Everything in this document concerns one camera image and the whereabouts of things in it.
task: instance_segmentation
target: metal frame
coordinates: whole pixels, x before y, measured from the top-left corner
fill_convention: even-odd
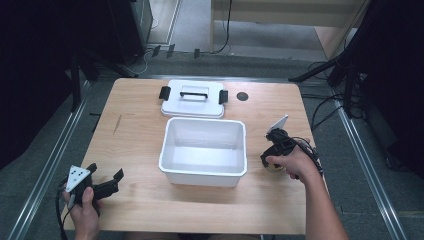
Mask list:
[[[43,200],[44,194],[47,191],[48,185],[53,178],[53,175],[56,171],[57,166],[62,158],[63,152],[68,145],[69,139],[72,136],[72,133],[75,130],[76,125],[81,117],[81,113],[84,110],[84,107],[87,102],[87,96],[89,94],[91,85],[88,81],[85,81],[82,88],[83,99],[81,104],[72,112],[68,118],[68,121],[63,128],[59,139],[57,140],[53,151],[50,154],[49,159],[47,160],[43,171],[38,177],[37,182],[35,183],[34,188],[32,189],[31,194],[25,202],[25,205],[21,211],[21,214],[18,217],[18,220],[15,223],[9,237],[9,240],[24,239],[28,228],[34,219],[37,209],[40,206],[41,201]]]
[[[334,103],[336,107],[342,106],[340,101],[335,101]],[[380,209],[381,216],[386,223],[390,236],[392,239],[408,239],[405,231],[403,230],[402,224],[399,221],[396,210],[394,209],[393,204],[374,169],[371,159],[368,156],[366,148],[361,141],[361,137],[356,130],[354,122],[348,118],[343,108],[340,108],[339,116],[346,129],[346,133],[352,142],[353,149],[358,157],[362,171],[365,174],[365,178],[367,179],[371,192],[374,195],[375,201]]]

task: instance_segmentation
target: lid handle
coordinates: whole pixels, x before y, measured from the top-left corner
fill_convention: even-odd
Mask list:
[[[180,92],[180,96],[181,97],[184,97],[185,95],[203,96],[205,98],[208,98],[208,94],[207,93]]]

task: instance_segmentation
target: white container lid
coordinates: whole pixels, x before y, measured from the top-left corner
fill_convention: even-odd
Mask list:
[[[170,80],[169,97],[162,103],[166,116],[198,118],[222,118],[224,105],[220,104],[220,92],[224,85],[217,82]]]

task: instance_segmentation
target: person's left hand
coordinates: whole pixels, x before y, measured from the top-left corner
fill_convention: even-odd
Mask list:
[[[69,193],[62,193],[65,202],[69,202]],[[92,205],[94,191],[87,187],[82,195],[82,205],[75,204],[70,214],[75,225],[75,239],[96,239],[100,231],[99,216]]]

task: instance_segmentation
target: wooden table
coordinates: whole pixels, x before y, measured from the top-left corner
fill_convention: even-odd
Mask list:
[[[259,156],[269,127],[284,114],[290,136],[312,139],[294,84],[222,82],[229,92],[224,119],[246,125],[248,171],[235,188],[171,184],[158,167],[168,117],[158,99],[165,80],[118,79],[82,167],[97,163],[94,184],[120,168],[120,191],[104,199],[100,226],[111,231],[304,234],[305,191],[285,173],[268,172]],[[237,93],[246,92],[247,101]],[[65,229],[73,229],[67,218]]]
[[[229,3],[211,0],[211,52],[215,20],[227,21]],[[368,4],[369,0],[233,0],[231,21],[315,26],[324,52],[331,59],[350,30],[359,26]]]

